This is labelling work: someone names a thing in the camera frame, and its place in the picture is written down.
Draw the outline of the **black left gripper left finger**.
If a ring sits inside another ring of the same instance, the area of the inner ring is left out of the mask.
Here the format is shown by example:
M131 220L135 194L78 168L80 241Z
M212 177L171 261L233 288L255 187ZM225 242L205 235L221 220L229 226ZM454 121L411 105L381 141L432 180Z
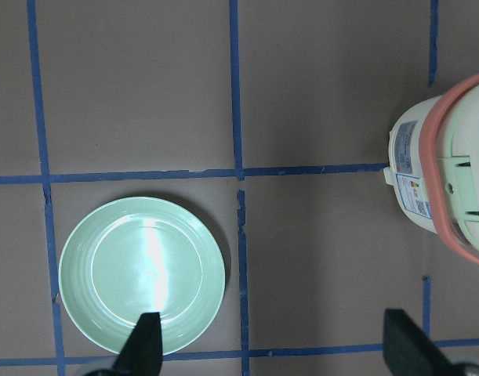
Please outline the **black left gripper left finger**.
M159 375L163 362L159 313L143 313L112 366L113 375Z

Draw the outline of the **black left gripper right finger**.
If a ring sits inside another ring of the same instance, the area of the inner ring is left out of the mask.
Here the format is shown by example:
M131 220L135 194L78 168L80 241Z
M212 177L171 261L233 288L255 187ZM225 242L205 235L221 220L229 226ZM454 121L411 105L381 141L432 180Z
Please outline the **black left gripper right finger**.
M452 366L403 309L384 312L383 359L395 376L442 375Z

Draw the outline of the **green plate near left arm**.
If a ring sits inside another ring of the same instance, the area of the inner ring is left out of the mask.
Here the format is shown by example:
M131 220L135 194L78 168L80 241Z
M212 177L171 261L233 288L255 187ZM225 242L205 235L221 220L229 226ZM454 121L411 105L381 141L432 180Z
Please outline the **green plate near left arm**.
M208 227L155 197L109 202L69 234L59 262L64 308L88 340L119 353L140 316L160 316L162 352L196 341L220 310L226 270Z

